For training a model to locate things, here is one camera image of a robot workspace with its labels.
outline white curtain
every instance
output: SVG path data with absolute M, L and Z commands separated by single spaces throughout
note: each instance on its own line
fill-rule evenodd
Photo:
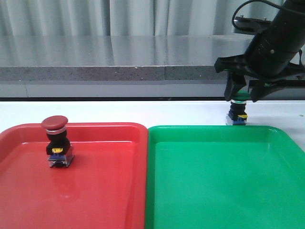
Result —
M 0 35 L 212 35 L 232 33 L 245 0 L 0 0 Z M 272 0 L 282 4 L 283 0 Z M 245 17 L 272 20 L 277 9 L 245 6 Z

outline white tabletop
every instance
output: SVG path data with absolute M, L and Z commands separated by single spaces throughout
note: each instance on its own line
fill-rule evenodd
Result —
M 156 125 L 225 125 L 225 101 L 145 102 L 0 102 L 0 132 L 15 125 L 40 123 L 52 115 L 75 122 L 135 122 Z M 305 151 L 305 101 L 248 102 L 248 125 L 284 130 Z

